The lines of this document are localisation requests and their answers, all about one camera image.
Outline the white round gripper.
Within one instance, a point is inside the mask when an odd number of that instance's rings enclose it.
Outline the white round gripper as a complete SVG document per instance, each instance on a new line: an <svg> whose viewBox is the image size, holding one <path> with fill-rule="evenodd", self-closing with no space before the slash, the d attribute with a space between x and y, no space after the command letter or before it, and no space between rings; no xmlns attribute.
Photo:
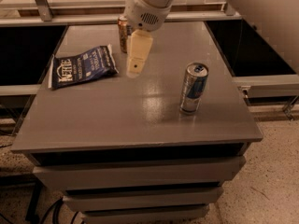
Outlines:
<svg viewBox="0 0 299 224"><path fill-rule="evenodd" d="M126 0L124 15L128 23L137 29L128 40L128 77L141 74L153 43L150 32L162 26L170 12L171 3L172 0Z"/></svg>

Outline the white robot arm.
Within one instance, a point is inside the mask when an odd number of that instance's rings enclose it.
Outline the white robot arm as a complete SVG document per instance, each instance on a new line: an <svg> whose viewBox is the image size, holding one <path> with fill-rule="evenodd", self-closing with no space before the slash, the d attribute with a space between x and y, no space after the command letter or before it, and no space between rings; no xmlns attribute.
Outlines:
<svg viewBox="0 0 299 224"><path fill-rule="evenodd" d="M126 0L124 15L133 32L128 39L128 77L141 74L158 30L171 10L173 0Z"/></svg>

